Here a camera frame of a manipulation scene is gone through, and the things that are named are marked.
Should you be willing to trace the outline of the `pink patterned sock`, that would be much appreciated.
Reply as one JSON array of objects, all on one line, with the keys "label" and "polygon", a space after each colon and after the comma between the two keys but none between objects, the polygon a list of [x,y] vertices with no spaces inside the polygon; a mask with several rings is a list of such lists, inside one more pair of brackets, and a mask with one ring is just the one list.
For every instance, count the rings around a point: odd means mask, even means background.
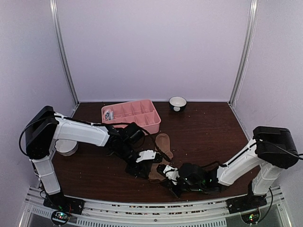
[{"label": "pink patterned sock", "polygon": [[103,113],[103,119],[105,121],[110,121],[114,119],[114,111],[112,111],[111,109],[107,109],[104,111]]}]

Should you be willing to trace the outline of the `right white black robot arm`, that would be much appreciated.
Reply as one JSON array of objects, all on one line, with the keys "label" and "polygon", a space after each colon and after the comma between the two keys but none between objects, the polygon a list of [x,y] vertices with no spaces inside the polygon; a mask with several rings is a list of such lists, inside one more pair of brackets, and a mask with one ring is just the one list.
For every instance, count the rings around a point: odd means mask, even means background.
[{"label": "right white black robot arm", "polygon": [[242,202],[246,208],[252,209],[266,195],[281,172],[299,160],[302,157],[297,152],[289,129],[258,126],[241,151],[212,170],[184,163],[180,168],[161,164],[157,172],[168,179],[168,188],[176,197],[180,197],[183,192],[221,193],[248,171],[260,166],[260,172],[249,183],[248,195],[243,197]]}]

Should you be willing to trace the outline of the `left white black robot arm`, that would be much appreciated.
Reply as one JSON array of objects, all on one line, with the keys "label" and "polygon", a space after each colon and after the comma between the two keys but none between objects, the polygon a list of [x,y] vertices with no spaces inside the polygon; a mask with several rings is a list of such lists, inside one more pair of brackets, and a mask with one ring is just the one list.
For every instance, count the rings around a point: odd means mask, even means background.
[{"label": "left white black robot arm", "polygon": [[75,120],[56,113],[51,106],[43,107],[21,132],[26,147],[20,151],[27,156],[41,180],[46,198],[58,210],[68,206],[51,161],[51,151],[73,152],[78,143],[106,147],[127,163],[126,172],[147,179],[152,160],[145,159],[147,151],[138,153],[133,144],[144,138],[147,132],[136,123],[126,123],[125,128]]}]

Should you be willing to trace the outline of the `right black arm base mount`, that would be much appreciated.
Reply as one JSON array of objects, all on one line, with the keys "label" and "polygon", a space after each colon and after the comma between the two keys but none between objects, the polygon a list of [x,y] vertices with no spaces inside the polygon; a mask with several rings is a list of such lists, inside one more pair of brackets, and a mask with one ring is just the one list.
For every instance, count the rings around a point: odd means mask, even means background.
[{"label": "right black arm base mount", "polygon": [[248,195],[231,198],[226,201],[230,214],[240,213],[245,224],[253,225],[261,221],[260,207],[267,205],[264,196],[249,197]]}]

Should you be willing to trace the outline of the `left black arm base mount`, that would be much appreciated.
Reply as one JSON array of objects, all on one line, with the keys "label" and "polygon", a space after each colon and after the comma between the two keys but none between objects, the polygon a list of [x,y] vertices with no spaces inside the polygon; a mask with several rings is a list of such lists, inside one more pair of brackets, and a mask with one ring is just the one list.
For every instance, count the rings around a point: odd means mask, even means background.
[{"label": "left black arm base mount", "polygon": [[46,194],[43,203],[45,207],[54,210],[51,213],[50,219],[57,226],[67,224],[74,214],[81,215],[84,204],[84,200],[67,197],[62,193],[57,193],[54,195]]}]

